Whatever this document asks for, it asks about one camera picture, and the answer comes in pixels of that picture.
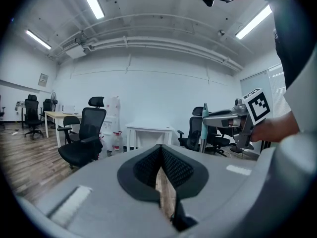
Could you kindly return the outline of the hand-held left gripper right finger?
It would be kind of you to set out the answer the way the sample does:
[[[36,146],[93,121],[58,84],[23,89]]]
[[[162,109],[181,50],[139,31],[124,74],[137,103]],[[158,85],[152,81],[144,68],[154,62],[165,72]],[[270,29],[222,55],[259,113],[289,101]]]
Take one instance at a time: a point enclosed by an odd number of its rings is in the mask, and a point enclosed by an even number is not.
[[[176,192],[169,234],[268,234],[269,208],[265,185],[269,181],[272,149],[257,161],[191,152],[161,146],[165,173]]]

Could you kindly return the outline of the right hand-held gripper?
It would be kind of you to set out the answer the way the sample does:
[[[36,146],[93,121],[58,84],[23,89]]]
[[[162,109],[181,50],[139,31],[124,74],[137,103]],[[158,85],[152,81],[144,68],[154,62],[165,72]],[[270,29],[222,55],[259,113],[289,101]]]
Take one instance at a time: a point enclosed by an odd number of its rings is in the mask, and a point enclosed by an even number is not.
[[[246,116],[251,116],[255,128],[269,113],[270,107],[263,90],[256,88],[241,99],[236,99],[233,109],[210,112],[208,117],[203,118],[203,124],[218,128],[234,127],[233,138],[237,148],[253,150],[250,144],[252,134],[242,133]]]

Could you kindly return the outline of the person's right hand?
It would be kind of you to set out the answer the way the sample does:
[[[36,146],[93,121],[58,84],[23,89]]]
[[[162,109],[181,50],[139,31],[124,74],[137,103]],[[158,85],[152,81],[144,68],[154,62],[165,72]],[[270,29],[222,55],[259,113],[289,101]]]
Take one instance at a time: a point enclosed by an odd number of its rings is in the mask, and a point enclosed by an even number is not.
[[[253,128],[254,128],[254,125],[253,125],[251,116],[247,115],[245,119],[245,123],[243,125],[242,133],[245,135],[250,135],[252,134]]]

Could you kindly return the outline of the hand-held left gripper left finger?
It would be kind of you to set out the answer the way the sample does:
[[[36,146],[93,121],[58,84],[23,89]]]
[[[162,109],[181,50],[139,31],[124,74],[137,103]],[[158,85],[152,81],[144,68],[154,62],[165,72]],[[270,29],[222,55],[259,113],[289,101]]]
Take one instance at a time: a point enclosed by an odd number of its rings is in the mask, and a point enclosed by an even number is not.
[[[122,164],[146,148],[94,161],[49,190],[37,204],[17,202],[48,238],[175,238],[158,202],[139,201],[119,184]]]

